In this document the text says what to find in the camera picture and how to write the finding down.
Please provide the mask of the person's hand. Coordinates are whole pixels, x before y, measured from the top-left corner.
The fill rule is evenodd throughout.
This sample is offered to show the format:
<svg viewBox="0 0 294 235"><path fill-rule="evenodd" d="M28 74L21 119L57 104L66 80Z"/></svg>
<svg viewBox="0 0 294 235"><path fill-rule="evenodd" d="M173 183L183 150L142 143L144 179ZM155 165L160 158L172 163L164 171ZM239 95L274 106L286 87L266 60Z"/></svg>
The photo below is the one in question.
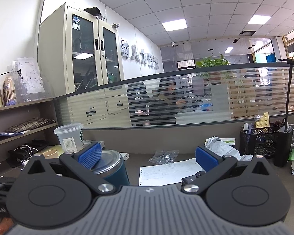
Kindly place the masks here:
<svg viewBox="0 0 294 235"><path fill-rule="evenodd" d="M0 221L0 235L5 234L14 225L11 218L3 218Z"/></svg>

